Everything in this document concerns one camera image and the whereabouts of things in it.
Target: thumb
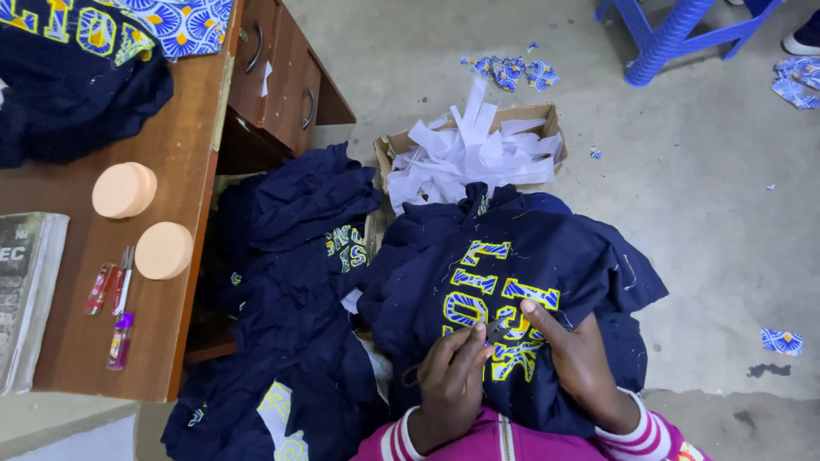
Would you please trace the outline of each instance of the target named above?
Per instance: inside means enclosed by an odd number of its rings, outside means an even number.
[[[553,316],[549,315],[547,309],[542,308],[536,301],[532,299],[522,300],[521,310],[524,312],[524,318],[536,330],[540,331],[541,335],[544,335],[544,338],[553,347],[567,342],[571,333],[564,330],[563,325],[558,323]]]

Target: zipper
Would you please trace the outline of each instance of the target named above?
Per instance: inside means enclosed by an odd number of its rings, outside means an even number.
[[[499,426],[501,434],[501,459],[503,461],[515,461],[515,449],[513,448],[513,428],[510,420],[499,413]]]

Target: book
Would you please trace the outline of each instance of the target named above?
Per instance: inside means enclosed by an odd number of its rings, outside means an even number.
[[[69,217],[0,216],[0,395],[31,390]]]

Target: desk drawer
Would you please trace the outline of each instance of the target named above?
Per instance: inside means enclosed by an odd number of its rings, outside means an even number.
[[[265,67],[271,59],[282,11],[276,0],[245,0],[228,103],[255,126],[262,126]]]
[[[276,31],[272,65],[262,127],[298,156],[310,147],[316,125],[321,68],[287,11]]]

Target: person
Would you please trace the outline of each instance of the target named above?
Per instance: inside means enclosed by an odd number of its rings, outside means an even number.
[[[732,5],[743,5],[744,0],[727,0]],[[820,10],[814,12],[809,22],[783,39],[783,48],[798,56],[820,54]]]
[[[421,406],[379,428],[353,460],[704,461],[640,398],[615,386],[595,315],[572,331],[525,299],[521,310],[551,347],[560,386],[595,423],[594,440],[532,431],[482,405],[481,376],[493,346],[478,322],[439,338],[418,370]]]

